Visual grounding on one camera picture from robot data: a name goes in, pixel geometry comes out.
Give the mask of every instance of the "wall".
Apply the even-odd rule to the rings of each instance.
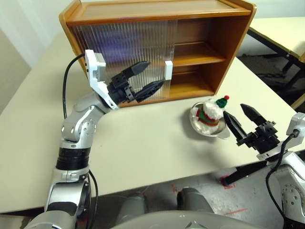
[[[9,39],[0,29],[0,114],[30,71]]]
[[[71,1],[0,0],[0,27],[29,66],[36,63],[56,34],[62,32],[58,15]],[[250,1],[258,7],[256,18],[305,16],[305,0]],[[256,51],[268,50],[247,37],[239,54]]]

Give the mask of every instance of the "white wall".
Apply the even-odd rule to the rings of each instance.
[[[0,0],[0,28],[29,66],[36,63],[56,34],[62,32],[58,15],[71,1]],[[258,7],[256,18],[305,16],[305,0],[250,1]],[[247,37],[239,54],[256,51],[268,50]]]

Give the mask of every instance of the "wooden cabinet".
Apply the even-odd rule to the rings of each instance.
[[[152,103],[215,94],[255,11],[242,0],[75,0],[60,22],[76,55],[85,49],[103,54],[106,81],[137,61],[150,61],[130,81],[137,91],[164,79],[165,61],[172,61],[172,79],[143,102]]]

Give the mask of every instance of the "table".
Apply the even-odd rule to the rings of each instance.
[[[45,204],[61,137],[63,73],[73,57],[65,35],[59,34],[0,115],[0,212]],[[67,85],[68,113],[90,91],[80,65],[73,65]],[[277,122],[278,136],[285,138],[295,111],[238,59],[218,92],[219,97],[225,94],[231,97],[228,112],[247,132],[255,125],[244,116],[240,103]],[[89,160],[100,194],[257,161],[257,153],[238,147],[233,136],[208,138],[192,129],[188,109],[206,98],[126,107],[105,115]]]
[[[288,60],[286,73],[295,64],[299,72],[285,85],[289,90],[305,72],[305,17],[259,18],[251,22],[248,34]]]

